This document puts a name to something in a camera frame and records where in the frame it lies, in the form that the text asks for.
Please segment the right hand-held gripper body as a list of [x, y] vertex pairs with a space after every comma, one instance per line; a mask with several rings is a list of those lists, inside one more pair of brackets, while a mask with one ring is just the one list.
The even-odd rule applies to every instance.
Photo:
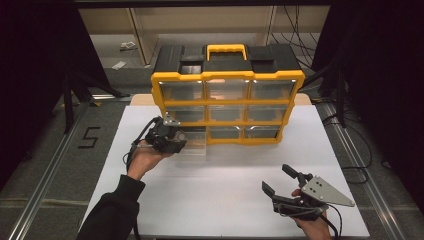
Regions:
[[329, 204], [355, 206], [353, 200], [319, 176], [301, 172], [288, 172], [288, 175], [298, 180], [300, 195], [288, 198], [276, 195], [275, 191], [271, 190], [275, 213], [303, 221], [315, 221], [328, 209]]

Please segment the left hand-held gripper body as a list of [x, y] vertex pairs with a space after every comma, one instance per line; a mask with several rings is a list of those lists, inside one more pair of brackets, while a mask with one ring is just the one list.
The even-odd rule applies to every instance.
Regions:
[[181, 130], [180, 122], [173, 119], [169, 114], [164, 118], [161, 116], [152, 119], [155, 125], [149, 129], [145, 136], [145, 140], [155, 150], [161, 153], [167, 153], [166, 148], [171, 142], [182, 142], [177, 138], [169, 138], [172, 130]]

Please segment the pulled clear plastic drawer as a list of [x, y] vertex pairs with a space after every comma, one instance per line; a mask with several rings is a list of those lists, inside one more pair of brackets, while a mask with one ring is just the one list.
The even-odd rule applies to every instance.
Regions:
[[182, 155], [205, 156], [207, 149], [206, 133], [204, 131], [186, 131], [184, 133], [186, 144], [180, 151]]

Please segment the yellow black organizer cabinet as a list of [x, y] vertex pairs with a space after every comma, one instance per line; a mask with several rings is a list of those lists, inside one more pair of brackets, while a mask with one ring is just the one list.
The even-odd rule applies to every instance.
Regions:
[[295, 96], [304, 83], [305, 74], [287, 44], [206, 45], [198, 54], [192, 54], [188, 47], [182, 45], [166, 45], [160, 49], [151, 75], [154, 102], [162, 114], [169, 114], [162, 110], [163, 102], [158, 90], [161, 81], [187, 82], [212, 79], [294, 80], [296, 86], [293, 91], [292, 112]]

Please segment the person's left hand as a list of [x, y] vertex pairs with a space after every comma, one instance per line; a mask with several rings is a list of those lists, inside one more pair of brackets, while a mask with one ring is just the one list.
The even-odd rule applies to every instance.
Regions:
[[170, 157], [169, 153], [161, 153], [150, 147], [145, 140], [141, 140], [133, 152], [127, 175], [139, 181], [148, 171], [167, 157]]

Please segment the person's right hand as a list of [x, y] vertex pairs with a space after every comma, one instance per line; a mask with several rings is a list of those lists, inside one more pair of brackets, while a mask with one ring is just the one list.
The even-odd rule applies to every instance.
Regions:
[[323, 220], [324, 217], [325, 214], [315, 221], [303, 221], [298, 218], [294, 218], [294, 221], [309, 240], [332, 240], [329, 226]]

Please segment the set of clear cabinet drawers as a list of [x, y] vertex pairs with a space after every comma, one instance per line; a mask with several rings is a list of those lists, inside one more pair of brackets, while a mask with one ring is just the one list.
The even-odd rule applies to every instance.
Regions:
[[162, 110], [200, 127], [210, 144], [277, 143], [293, 107], [294, 80], [212, 79], [158, 84]]

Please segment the black metal stand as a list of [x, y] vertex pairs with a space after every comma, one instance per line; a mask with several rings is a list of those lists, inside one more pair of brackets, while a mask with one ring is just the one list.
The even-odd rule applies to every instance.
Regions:
[[74, 125], [72, 95], [75, 95], [80, 102], [90, 103], [93, 100], [93, 94], [89, 90], [90, 86], [99, 88], [117, 98], [129, 97], [129, 94], [117, 91], [87, 74], [80, 71], [69, 71], [62, 81], [66, 122], [65, 134], [69, 133]]
[[321, 97], [329, 97], [333, 91], [336, 91], [336, 113], [335, 117], [343, 128], [346, 127], [344, 120], [344, 96], [345, 96], [345, 81], [344, 74], [338, 63], [332, 61], [321, 70], [307, 77], [301, 87], [306, 88], [319, 78], [322, 78], [318, 93]]

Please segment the black curtain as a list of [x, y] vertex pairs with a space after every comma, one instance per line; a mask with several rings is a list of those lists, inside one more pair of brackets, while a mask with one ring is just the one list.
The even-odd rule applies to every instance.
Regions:
[[73, 0], [0, 0], [0, 190], [74, 72], [109, 84]]
[[349, 95], [424, 214], [424, 0], [330, 0], [312, 69], [341, 57]]

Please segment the metal floor rail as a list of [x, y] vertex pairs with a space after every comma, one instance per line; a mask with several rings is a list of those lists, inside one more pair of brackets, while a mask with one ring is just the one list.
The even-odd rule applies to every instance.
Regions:
[[94, 192], [128, 98], [54, 109], [28, 158], [0, 191], [0, 240], [73, 240]]
[[324, 122], [325, 126], [331, 125], [337, 133], [338, 139], [343, 145], [349, 160], [354, 167], [362, 167], [360, 170], [360, 185], [364, 188], [368, 199], [370, 200], [375, 213], [377, 214], [389, 240], [406, 240], [395, 214], [390, 209], [389, 204], [378, 189], [370, 170], [365, 167], [366, 163], [360, 155], [358, 148], [353, 142], [352, 136], [348, 132], [348, 127], [343, 128], [342, 123], [336, 120], [336, 108], [328, 103], [323, 105], [323, 110], [328, 114], [329, 119]]

